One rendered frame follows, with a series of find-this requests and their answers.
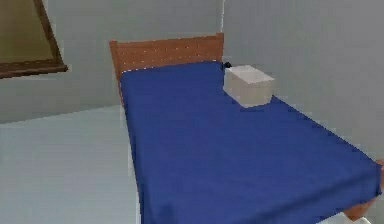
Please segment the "white box-shaped pillow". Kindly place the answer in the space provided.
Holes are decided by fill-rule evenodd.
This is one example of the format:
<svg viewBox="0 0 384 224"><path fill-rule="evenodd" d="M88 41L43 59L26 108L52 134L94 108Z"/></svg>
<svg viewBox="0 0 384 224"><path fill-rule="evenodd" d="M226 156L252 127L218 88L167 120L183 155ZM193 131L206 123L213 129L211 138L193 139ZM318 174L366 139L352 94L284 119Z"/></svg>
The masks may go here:
<svg viewBox="0 0 384 224"><path fill-rule="evenodd" d="M225 69L223 90L242 107L268 104L273 93L274 79L251 65Z"/></svg>

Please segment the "brown framed window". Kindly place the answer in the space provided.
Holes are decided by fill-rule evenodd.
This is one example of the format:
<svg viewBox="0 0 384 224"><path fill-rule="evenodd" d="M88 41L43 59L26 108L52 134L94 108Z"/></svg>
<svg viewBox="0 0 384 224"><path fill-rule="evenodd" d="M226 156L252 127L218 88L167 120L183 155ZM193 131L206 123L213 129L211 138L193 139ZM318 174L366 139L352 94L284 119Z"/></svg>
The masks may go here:
<svg viewBox="0 0 384 224"><path fill-rule="evenodd" d="M43 0L0 0L0 79L67 70Z"/></svg>

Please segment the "blue bed with wooden frame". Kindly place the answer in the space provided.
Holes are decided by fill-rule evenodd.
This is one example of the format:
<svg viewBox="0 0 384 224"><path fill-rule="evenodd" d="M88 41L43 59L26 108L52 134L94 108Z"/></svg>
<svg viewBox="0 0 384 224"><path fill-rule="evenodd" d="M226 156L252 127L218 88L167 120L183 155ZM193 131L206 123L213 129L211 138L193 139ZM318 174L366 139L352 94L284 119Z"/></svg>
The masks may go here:
<svg viewBox="0 0 384 224"><path fill-rule="evenodd" d="M224 90L224 37L111 41L140 224L319 224L361 218L384 161L279 98Z"/></svg>

